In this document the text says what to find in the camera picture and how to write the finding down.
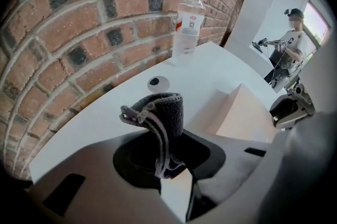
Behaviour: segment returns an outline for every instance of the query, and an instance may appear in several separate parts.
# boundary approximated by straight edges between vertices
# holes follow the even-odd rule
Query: cap
[[[288,16],[291,16],[291,15],[297,15],[298,17],[302,19],[304,18],[303,12],[297,8],[291,9],[290,13],[288,13]]]

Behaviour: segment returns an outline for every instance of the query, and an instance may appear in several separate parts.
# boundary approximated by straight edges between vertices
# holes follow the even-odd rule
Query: black slot
[[[256,148],[249,147],[245,150],[246,153],[253,154],[259,157],[264,157],[266,151],[265,150],[260,150]]]
[[[81,175],[68,175],[44,200],[43,205],[59,216],[64,216],[84,180],[85,177]]]

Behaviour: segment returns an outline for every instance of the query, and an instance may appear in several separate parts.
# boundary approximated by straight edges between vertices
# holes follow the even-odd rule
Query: plastic water bottle
[[[178,5],[172,53],[176,66],[186,66],[191,61],[204,16],[205,7],[201,0],[183,0]]]

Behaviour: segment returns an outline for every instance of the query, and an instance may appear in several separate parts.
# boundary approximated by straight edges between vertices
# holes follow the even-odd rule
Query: brick wall
[[[7,172],[29,179],[29,162],[76,113],[169,58],[180,1],[11,0],[0,38],[0,148]],[[199,45],[220,43],[242,0],[203,1]]]

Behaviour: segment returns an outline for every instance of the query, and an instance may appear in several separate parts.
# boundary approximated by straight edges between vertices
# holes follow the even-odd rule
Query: towel
[[[130,125],[143,127],[158,140],[159,154],[155,176],[172,178],[185,169],[179,158],[178,139],[183,132],[183,97],[178,93],[158,93],[144,97],[133,106],[121,107],[120,119]]]

